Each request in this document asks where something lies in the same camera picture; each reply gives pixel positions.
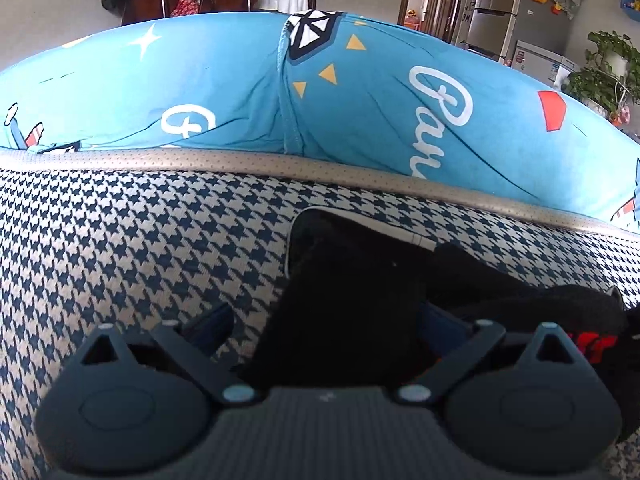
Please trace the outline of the silver refrigerator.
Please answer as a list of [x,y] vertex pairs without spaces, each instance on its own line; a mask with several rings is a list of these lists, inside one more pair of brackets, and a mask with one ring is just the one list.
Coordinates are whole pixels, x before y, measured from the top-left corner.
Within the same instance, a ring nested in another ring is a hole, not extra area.
[[513,61],[518,42],[561,54],[570,18],[553,7],[553,0],[462,0],[454,44],[501,64]]

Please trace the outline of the houndstooth sofa seat cover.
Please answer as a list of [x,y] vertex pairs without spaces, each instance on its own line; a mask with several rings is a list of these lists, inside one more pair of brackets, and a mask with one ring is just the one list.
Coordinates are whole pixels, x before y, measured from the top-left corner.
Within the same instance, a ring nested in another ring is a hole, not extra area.
[[37,479],[41,397],[98,324],[124,332],[232,303],[220,357],[252,352],[284,282],[290,223],[311,206],[400,226],[537,286],[616,287],[639,302],[637,237],[543,228],[492,212],[276,178],[192,171],[1,174],[1,474]]

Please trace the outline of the green potted plant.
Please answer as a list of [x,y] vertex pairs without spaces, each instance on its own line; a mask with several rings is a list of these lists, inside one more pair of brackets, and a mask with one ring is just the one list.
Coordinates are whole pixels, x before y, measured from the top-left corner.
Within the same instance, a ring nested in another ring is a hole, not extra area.
[[630,108],[639,104],[639,50],[630,37],[615,30],[590,32],[594,49],[585,50],[586,64],[568,76],[562,90],[582,104],[593,102],[614,126],[630,122]]

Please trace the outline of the black garment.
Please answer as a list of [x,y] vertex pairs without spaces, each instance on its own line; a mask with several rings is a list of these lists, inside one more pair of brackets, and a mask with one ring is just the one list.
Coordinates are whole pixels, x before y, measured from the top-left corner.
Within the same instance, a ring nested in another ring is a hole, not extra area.
[[486,318],[528,334],[555,322],[620,407],[622,434],[639,427],[639,313],[620,293],[536,287],[450,243],[371,229],[321,208],[288,231],[282,295],[239,376],[273,387],[398,387],[465,342]]

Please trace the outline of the white chest freezer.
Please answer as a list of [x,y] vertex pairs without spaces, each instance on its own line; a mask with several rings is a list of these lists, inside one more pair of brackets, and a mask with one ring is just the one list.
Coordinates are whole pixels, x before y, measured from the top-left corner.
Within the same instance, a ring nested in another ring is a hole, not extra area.
[[564,80],[579,70],[568,58],[521,40],[515,44],[511,67],[556,90],[561,90]]

